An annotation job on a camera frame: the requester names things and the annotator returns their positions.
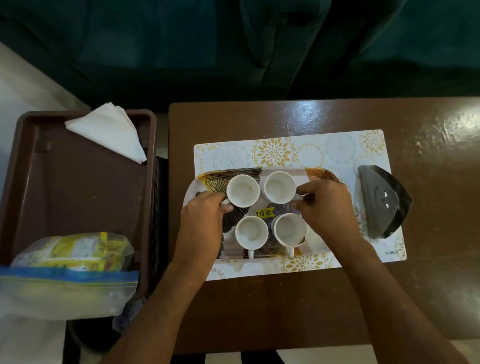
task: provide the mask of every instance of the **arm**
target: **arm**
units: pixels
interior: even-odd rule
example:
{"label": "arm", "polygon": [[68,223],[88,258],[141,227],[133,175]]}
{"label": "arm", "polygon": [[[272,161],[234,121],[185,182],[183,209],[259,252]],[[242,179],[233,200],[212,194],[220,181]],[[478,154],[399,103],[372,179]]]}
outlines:
{"label": "arm", "polygon": [[294,201],[293,205],[344,268],[359,298],[378,363],[467,364],[363,239],[347,187],[313,181],[297,192],[315,194],[313,203]]}
{"label": "arm", "polygon": [[181,212],[175,255],[157,288],[125,335],[102,359],[109,363],[170,363],[175,340],[190,302],[218,254],[225,194],[204,192]]}

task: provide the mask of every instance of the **white cup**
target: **white cup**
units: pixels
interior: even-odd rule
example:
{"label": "white cup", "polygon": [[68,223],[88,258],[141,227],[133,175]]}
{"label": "white cup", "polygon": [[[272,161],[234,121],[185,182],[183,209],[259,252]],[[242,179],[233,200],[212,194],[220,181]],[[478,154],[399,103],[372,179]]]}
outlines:
{"label": "white cup", "polygon": [[262,194],[268,202],[283,205],[293,200],[297,187],[295,180],[286,172],[271,173],[262,187]]}
{"label": "white cup", "polygon": [[243,248],[248,249],[248,258],[253,259],[253,251],[261,248],[268,239],[267,224],[256,216],[246,216],[237,224],[235,237]]}
{"label": "white cup", "polygon": [[287,213],[273,219],[272,233],[278,242],[287,248],[288,255],[293,257],[293,248],[307,239],[308,225],[301,216]]}
{"label": "white cup", "polygon": [[247,174],[233,177],[227,185],[227,199],[222,205],[231,203],[237,207],[250,207],[260,197],[260,187],[257,181]]}

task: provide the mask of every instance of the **left hand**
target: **left hand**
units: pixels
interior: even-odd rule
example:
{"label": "left hand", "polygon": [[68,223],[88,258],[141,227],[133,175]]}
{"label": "left hand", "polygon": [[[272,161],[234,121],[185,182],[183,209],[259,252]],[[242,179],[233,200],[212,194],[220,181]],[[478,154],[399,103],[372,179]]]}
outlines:
{"label": "left hand", "polygon": [[224,193],[205,191],[181,210],[173,262],[199,268],[205,278],[218,255],[223,215],[233,211],[232,205],[220,205],[224,198]]}

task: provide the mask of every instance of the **hand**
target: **hand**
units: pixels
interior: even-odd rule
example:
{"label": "hand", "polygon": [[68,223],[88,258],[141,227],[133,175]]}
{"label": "hand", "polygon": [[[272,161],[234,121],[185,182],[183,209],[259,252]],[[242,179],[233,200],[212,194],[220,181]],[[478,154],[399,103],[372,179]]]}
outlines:
{"label": "hand", "polygon": [[224,193],[205,191],[181,210],[173,262],[199,268],[205,278],[220,248],[223,215],[233,210],[232,205],[220,205],[224,198]]}
{"label": "hand", "polygon": [[331,180],[311,181],[299,186],[297,193],[315,194],[312,202],[291,201],[290,204],[301,212],[303,219],[320,235],[334,254],[339,245],[363,240],[353,212],[350,193],[343,183]]}

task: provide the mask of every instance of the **brown plastic tray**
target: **brown plastic tray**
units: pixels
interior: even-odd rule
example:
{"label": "brown plastic tray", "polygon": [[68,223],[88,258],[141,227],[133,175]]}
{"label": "brown plastic tray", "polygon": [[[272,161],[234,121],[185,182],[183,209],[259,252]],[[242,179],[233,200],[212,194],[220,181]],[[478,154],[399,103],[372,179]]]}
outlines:
{"label": "brown plastic tray", "polygon": [[133,298],[147,293],[156,118],[149,110],[126,112],[147,155],[143,164],[65,128],[87,112],[20,117],[0,204],[0,264],[46,236],[116,232],[135,249],[130,270],[140,277]]}

